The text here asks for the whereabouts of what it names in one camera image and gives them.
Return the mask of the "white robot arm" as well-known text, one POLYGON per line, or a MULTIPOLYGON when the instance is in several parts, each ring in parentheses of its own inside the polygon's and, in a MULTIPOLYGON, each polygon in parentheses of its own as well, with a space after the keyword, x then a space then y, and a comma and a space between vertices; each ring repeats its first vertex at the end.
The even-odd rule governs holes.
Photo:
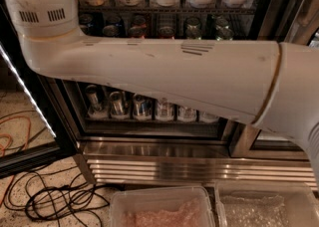
POLYGON ((271 41, 85 35, 77 0, 5 0, 28 67, 251 124, 296 143, 319 169, 319 50, 271 41))

